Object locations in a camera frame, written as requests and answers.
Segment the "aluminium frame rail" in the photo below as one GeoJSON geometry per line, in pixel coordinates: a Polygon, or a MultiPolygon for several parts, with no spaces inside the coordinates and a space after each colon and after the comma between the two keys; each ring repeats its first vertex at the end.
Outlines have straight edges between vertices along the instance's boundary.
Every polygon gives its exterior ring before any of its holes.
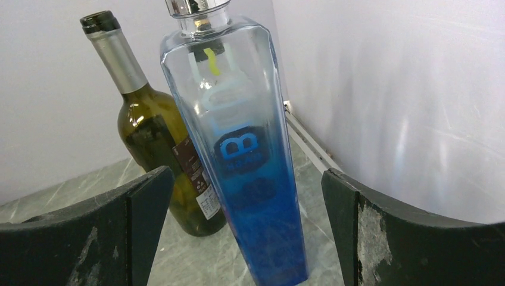
{"type": "Polygon", "coordinates": [[[320,144],[306,131],[304,126],[298,121],[291,111],[289,100],[283,102],[288,132],[291,138],[303,150],[304,154],[310,159],[320,173],[328,169],[336,169],[342,172],[342,169],[335,163],[330,154],[320,146],[320,144]]]}

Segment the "dark green wine bottle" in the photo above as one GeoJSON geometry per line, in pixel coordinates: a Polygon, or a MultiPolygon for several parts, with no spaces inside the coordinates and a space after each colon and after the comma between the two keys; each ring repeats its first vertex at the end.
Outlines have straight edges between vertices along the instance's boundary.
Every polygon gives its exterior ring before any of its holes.
{"type": "Polygon", "coordinates": [[[117,128],[127,150],[146,172],[172,170],[169,209],[187,234],[215,234],[226,218],[173,97],[151,87],[110,10],[86,15],[80,24],[122,96],[117,128]]]}

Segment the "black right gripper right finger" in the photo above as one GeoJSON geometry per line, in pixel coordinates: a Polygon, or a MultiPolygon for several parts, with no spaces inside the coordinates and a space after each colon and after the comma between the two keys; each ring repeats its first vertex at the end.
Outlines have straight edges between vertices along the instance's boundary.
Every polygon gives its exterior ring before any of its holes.
{"type": "Polygon", "coordinates": [[[504,223],[427,212],[334,168],[321,186],[345,285],[504,284],[504,223]]]}

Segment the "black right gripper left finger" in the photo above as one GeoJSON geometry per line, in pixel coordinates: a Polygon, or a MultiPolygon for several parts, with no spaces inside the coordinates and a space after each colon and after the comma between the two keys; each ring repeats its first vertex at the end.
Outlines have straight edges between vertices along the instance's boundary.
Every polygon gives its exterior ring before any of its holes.
{"type": "Polygon", "coordinates": [[[147,285],[169,209],[167,166],[21,223],[1,224],[2,285],[147,285]]]}

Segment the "blue boxed bottle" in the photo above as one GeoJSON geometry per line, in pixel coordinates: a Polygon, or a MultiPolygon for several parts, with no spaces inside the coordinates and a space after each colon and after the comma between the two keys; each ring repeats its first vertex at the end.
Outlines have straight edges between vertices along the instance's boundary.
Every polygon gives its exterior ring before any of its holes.
{"type": "Polygon", "coordinates": [[[167,1],[170,91],[257,285],[308,279],[294,167],[269,30],[228,1],[167,1]]]}

